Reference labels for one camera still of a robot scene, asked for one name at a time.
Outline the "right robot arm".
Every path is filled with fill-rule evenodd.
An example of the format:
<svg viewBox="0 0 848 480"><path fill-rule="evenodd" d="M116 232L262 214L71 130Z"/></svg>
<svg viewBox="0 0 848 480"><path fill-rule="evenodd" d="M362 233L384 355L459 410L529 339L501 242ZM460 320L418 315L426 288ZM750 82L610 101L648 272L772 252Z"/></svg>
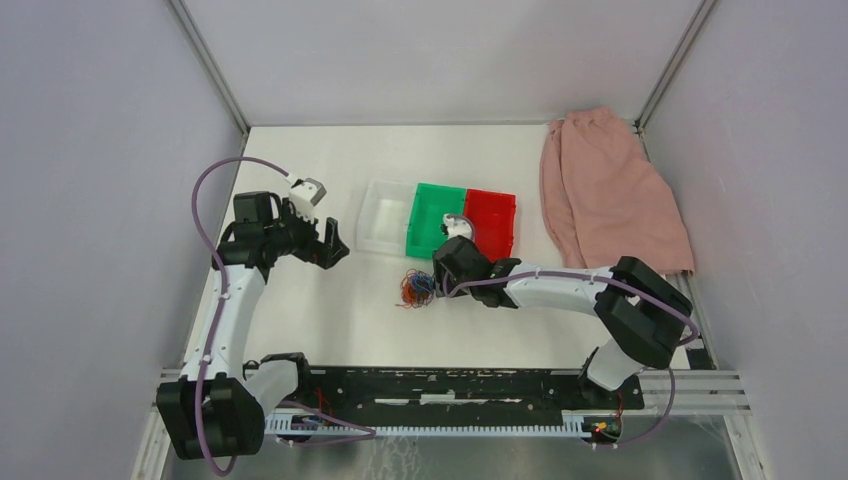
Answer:
<svg viewBox="0 0 848 480"><path fill-rule="evenodd" d="M596 269L546 268L518 258L491 261L472 240L456 236L432 260L445 298L469 295L489 308L552 308L599 319L611 338L577 382L591 408L606 406L631 376L668 368L677 348L699 336L691 301L636 257Z"/></svg>

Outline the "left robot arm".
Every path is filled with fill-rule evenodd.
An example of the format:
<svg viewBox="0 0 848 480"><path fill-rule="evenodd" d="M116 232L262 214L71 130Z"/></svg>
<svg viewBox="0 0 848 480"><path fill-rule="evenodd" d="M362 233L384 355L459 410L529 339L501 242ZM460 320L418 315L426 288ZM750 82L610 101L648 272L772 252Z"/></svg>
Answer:
<svg viewBox="0 0 848 480"><path fill-rule="evenodd" d="M303 184L281 197L268 191L238 194L234 219L218 241L211 314L204 338L175 381L164 382L156 406L182 460L257 453L265 420L282 401L299 407L315 391L301 353L269 354L251 376L244 370L247 336L276 261L293 256L324 270L349 249L333 218L319 232L315 207L325 195Z"/></svg>

